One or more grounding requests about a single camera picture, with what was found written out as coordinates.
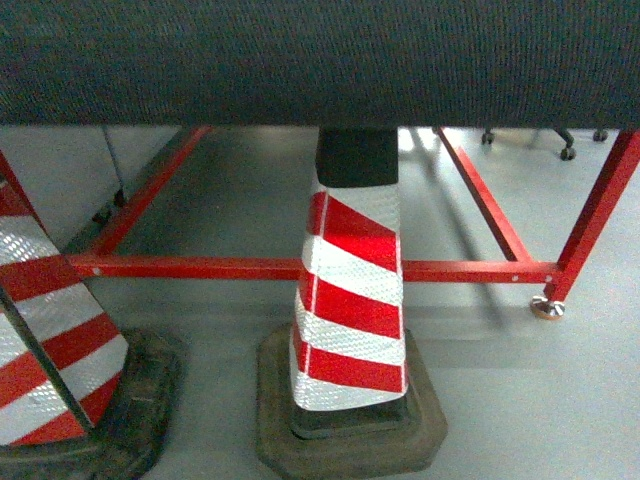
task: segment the white reflective stripe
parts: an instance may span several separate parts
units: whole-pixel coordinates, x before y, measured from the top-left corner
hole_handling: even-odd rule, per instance
[[[0,217],[0,265],[59,254],[33,217]]]
[[[28,350],[6,315],[0,313],[0,368],[8,365]]]
[[[369,388],[345,387],[316,380],[298,370],[295,354],[289,354],[293,399],[300,408],[311,411],[334,411],[367,407],[390,402],[404,393],[384,392]]]
[[[305,310],[299,291],[296,292],[296,317],[302,340],[312,347],[370,362],[404,365],[404,337],[383,337],[324,320]]]
[[[400,232],[398,184],[363,188],[326,188],[330,196],[376,223]]]
[[[302,263],[312,274],[356,295],[400,307],[402,276],[345,252],[317,235],[307,235]]]
[[[40,342],[73,330],[104,313],[82,283],[23,300],[16,308]]]
[[[0,409],[0,445],[8,445],[46,425],[67,411],[47,381]]]
[[[78,401],[82,400],[120,372],[124,366],[127,348],[127,341],[122,335],[118,335],[82,360],[62,370],[60,376],[73,397]]]

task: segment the black rubber base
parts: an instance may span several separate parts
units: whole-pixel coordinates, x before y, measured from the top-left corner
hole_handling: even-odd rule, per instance
[[[260,460],[285,479],[305,480],[370,478],[427,468],[447,434],[447,422],[418,347],[408,331],[406,337],[409,421],[386,430],[305,440],[291,429],[289,326],[271,334],[258,351]]]
[[[129,353],[118,389],[89,437],[0,448],[2,480],[129,480],[156,462],[179,373],[175,347],[154,333],[124,332]]]
[[[294,403],[291,430],[304,440],[349,437],[400,428],[411,421],[411,413],[406,395],[391,402],[333,412],[312,412]]]

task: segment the rubber cone base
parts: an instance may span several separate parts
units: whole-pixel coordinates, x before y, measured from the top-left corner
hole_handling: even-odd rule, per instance
[[[107,412],[91,435],[0,447],[0,479],[128,480],[153,466],[172,407],[178,352],[150,332],[134,330],[123,335],[129,342],[125,368]]]
[[[395,428],[356,429],[352,435],[302,439],[292,431],[289,326],[272,333],[258,350],[257,451],[285,479],[370,478],[427,468],[440,448],[447,422],[418,347],[407,331],[408,421]]]

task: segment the metal stand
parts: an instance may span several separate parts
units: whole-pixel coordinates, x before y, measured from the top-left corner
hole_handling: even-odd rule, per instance
[[[115,215],[92,248],[67,258],[84,277],[155,277],[227,280],[297,280],[297,258],[215,258],[116,255],[127,235],[162,187],[211,131],[193,130],[157,175]],[[595,245],[616,203],[640,161],[640,132],[621,132],[605,162],[578,221],[557,261],[534,260],[491,194],[473,162],[460,146],[447,139],[446,129],[436,129],[443,146],[470,189],[478,208],[500,245],[506,261],[405,260],[405,282],[539,283],[545,296],[563,302]],[[0,173],[16,188],[19,184],[0,154]]]

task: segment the dark gray fabric panel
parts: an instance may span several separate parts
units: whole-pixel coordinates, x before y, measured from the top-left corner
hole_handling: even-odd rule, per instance
[[[5,0],[0,68],[4,124],[639,127],[640,1]]]

